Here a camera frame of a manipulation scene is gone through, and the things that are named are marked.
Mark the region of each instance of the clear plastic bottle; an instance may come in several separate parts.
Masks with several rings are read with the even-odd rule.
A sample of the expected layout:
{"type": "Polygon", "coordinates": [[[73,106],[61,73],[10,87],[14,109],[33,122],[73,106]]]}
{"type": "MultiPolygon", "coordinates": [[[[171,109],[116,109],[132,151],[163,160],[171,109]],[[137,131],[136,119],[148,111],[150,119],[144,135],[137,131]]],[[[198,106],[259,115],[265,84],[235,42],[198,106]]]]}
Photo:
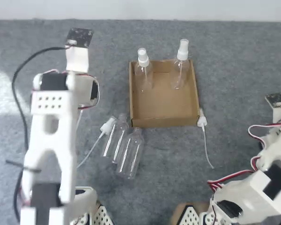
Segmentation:
{"type": "Polygon", "coordinates": [[[144,139],[141,135],[141,129],[135,128],[124,141],[122,155],[116,170],[117,175],[128,179],[135,177],[143,147],[144,139]]]}
{"type": "Polygon", "coordinates": [[[120,151],[122,150],[121,144],[127,135],[128,129],[126,115],[122,113],[112,126],[111,133],[101,152],[102,157],[110,159],[113,163],[118,163],[121,156],[120,151]]]}
{"type": "Polygon", "coordinates": [[[187,79],[187,74],[190,69],[188,60],[188,40],[181,39],[180,47],[177,53],[177,59],[173,64],[170,72],[170,82],[172,89],[180,89],[184,86],[187,79]]]}
{"type": "Polygon", "coordinates": [[[145,48],[140,48],[137,53],[139,58],[134,68],[135,80],[139,91],[145,92],[153,88],[153,67],[145,48]]]}

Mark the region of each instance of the perforated plate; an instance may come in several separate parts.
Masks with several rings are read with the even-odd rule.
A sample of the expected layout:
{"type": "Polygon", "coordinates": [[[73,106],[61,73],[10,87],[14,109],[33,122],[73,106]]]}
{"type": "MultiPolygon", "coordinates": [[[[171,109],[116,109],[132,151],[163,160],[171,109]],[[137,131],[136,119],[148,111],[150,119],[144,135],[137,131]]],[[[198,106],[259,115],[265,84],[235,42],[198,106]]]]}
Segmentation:
{"type": "Polygon", "coordinates": [[[88,222],[88,214],[85,213],[83,216],[73,220],[70,225],[86,225],[88,222]]]}
{"type": "Polygon", "coordinates": [[[114,225],[104,206],[100,206],[93,219],[93,225],[114,225]]]}
{"type": "Polygon", "coordinates": [[[199,216],[192,206],[188,206],[179,225],[199,225],[199,216]]]}

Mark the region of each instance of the white pump head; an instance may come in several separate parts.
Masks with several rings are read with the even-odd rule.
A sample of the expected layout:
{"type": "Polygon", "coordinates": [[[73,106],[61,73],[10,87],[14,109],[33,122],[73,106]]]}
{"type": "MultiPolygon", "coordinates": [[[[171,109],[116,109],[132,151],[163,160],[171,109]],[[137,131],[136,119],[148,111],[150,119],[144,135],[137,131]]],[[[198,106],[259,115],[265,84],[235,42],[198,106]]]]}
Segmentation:
{"type": "Polygon", "coordinates": [[[140,48],[137,53],[139,55],[139,65],[141,67],[147,67],[150,63],[147,50],[145,48],[140,48]]]}
{"type": "Polygon", "coordinates": [[[187,60],[188,58],[188,40],[181,39],[180,40],[180,47],[177,53],[177,59],[179,60],[187,60]]]}

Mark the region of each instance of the white wall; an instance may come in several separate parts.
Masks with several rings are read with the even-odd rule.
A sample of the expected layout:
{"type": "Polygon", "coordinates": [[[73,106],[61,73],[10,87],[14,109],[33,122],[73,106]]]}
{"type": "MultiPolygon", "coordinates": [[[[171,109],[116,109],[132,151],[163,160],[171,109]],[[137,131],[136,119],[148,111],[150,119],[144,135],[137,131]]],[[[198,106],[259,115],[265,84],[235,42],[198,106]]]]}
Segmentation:
{"type": "Polygon", "coordinates": [[[0,19],[281,21],[281,0],[0,0],[0,19]]]}

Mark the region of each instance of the brown cardboard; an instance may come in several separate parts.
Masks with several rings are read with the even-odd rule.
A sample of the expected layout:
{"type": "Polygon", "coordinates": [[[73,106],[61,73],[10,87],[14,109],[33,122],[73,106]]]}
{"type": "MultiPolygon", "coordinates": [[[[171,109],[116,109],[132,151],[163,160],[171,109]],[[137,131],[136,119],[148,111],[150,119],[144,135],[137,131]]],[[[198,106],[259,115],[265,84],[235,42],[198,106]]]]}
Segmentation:
{"type": "Polygon", "coordinates": [[[179,90],[170,87],[172,60],[151,61],[153,89],[141,93],[134,78],[136,62],[129,63],[130,117],[133,127],[155,128],[196,125],[199,101],[192,61],[185,85],[179,90]]]}

